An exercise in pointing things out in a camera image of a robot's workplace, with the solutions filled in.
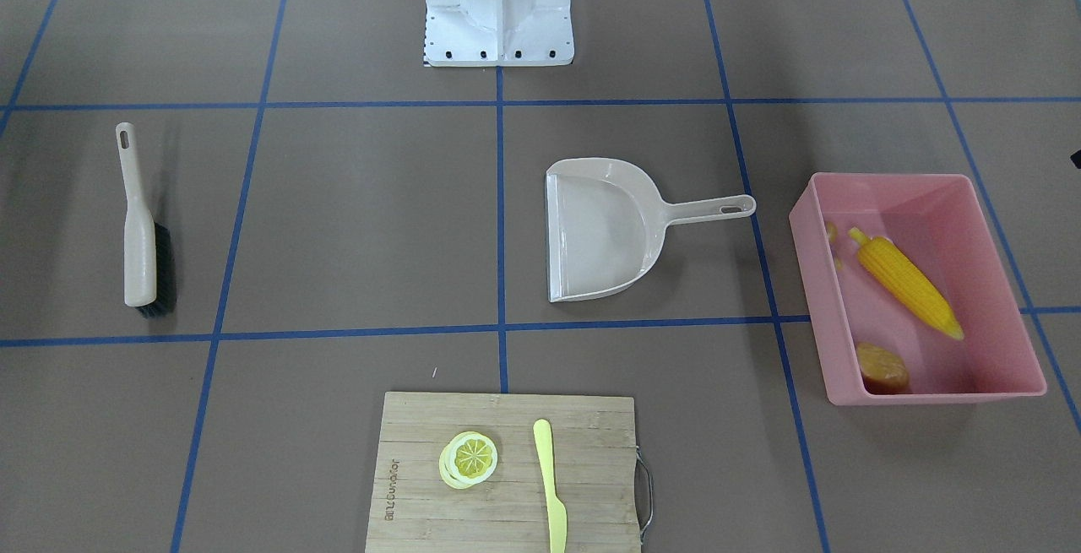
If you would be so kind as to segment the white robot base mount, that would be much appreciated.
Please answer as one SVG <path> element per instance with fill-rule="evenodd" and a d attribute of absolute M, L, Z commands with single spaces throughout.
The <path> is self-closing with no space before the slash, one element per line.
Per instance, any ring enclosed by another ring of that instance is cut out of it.
<path fill-rule="evenodd" d="M 426 0 L 422 60 L 433 68 L 565 66 L 572 0 Z"/>

